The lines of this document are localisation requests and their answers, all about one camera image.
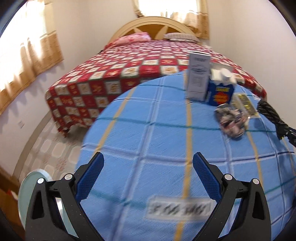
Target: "bedsheet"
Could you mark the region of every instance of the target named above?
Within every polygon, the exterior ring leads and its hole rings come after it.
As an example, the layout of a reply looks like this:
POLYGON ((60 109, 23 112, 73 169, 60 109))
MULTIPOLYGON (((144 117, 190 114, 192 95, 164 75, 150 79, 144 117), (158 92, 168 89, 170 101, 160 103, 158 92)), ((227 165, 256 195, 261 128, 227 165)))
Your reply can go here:
MULTIPOLYGON (((265 116, 249 120, 238 139, 222 133, 216 107, 188 102, 183 73, 140 84, 113 101, 83 140, 77 168, 95 151, 104 168, 87 199, 88 218, 106 241, 191 241, 215 202, 192 167, 201 152, 237 180, 258 178, 268 202, 272 239, 287 223, 295 199, 296 159, 265 116)), ((256 107, 259 98, 239 85, 256 107)), ((237 199, 222 232, 230 230, 237 199)))
POLYGON ((90 127, 102 110, 136 85, 187 69, 188 51, 205 51, 211 61, 234 67, 238 83, 259 97, 265 90, 230 59, 195 43, 154 40, 107 49, 74 68, 46 92, 58 131, 72 125, 90 127))

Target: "table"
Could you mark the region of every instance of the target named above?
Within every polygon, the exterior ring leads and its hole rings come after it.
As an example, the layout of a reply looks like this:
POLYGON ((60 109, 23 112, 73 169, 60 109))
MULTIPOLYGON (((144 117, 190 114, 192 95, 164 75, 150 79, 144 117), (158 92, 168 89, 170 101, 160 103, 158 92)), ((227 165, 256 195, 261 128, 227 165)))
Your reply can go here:
MULTIPOLYGON (((244 87, 254 106, 259 99, 244 87)), ((99 150, 104 168, 85 213, 109 240, 192 240, 215 206, 192 168, 201 152, 237 180, 258 178, 272 223, 272 237, 289 219, 295 196, 295 154, 279 141, 264 116, 250 119, 239 139, 224 135, 215 107, 184 98, 184 72, 145 82, 113 101, 88 131, 77 167, 99 150)), ((237 200, 222 235, 228 233, 237 200)))

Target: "red checkered bedspread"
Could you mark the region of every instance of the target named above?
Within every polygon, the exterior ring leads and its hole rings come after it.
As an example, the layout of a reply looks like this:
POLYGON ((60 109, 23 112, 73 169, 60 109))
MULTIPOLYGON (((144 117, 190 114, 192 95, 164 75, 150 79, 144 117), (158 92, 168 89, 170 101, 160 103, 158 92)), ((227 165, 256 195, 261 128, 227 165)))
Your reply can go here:
POLYGON ((240 85, 259 97, 265 90, 254 77, 226 57, 198 44, 154 40, 107 49, 64 75, 46 92, 59 131, 72 125, 89 127, 116 97, 139 83, 187 69, 187 51, 212 55, 212 62, 234 67, 240 85))

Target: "white wall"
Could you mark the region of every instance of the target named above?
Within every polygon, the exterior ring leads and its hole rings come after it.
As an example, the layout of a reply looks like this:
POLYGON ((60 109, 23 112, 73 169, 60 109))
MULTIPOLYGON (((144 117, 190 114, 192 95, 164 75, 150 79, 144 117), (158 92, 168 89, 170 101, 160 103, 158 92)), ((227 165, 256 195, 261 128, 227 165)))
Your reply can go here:
POLYGON ((54 0, 54 17, 64 61, 38 76, 0 116, 0 166, 12 174, 29 137, 47 114, 45 91, 93 55, 84 0, 54 0), (17 123, 25 125, 20 129, 17 123))
POLYGON ((96 53, 117 30, 137 18, 131 0, 88 0, 87 10, 93 36, 91 46, 98 50, 96 53))
POLYGON ((207 0, 210 28, 210 46, 227 55, 227 26, 229 25, 229 0, 207 0))
POLYGON ((296 37, 268 0, 229 0, 227 56, 266 89, 268 102, 296 128, 296 37))

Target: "beige curtain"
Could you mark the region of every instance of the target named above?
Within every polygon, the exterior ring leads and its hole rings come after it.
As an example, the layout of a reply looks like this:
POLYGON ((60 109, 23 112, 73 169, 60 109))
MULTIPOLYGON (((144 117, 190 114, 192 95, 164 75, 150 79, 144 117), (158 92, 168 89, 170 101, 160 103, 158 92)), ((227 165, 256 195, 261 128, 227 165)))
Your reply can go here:
POLYGON ((161 16, 183 23, 197 37, 209 39, 207 0, 132 0, 138 17, 161 16))
POLYGON ((52 1, 27 1, 0 38, 0 115, 39 74, 62 60, 52 1))

